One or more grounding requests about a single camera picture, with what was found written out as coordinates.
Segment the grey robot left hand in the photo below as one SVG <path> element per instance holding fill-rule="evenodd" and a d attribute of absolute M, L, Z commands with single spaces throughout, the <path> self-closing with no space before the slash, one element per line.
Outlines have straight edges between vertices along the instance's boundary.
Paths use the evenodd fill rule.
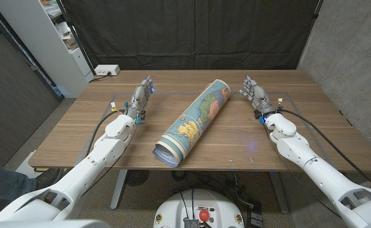
<path fill-rule="evenodd" d="M 145 119 L 146 108 L 150 96 L 154 93 L 153 81 L 148 75 L 135 89 L 126 108 L 126 115 L 139 124 Z"/>

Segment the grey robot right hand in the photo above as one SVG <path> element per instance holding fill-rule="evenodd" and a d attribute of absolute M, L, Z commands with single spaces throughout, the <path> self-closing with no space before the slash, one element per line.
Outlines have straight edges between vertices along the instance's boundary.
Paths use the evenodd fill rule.
<path fill-rule="evenodd" d="M 239 93 L 246 97 L 254 108 L 254 118 L 264 123 L 266 119 L 276 114 L 279 108 L 275 108 L 271 102 L 268 93 L 249 75 L 244 80 L 244 89 Z"/>

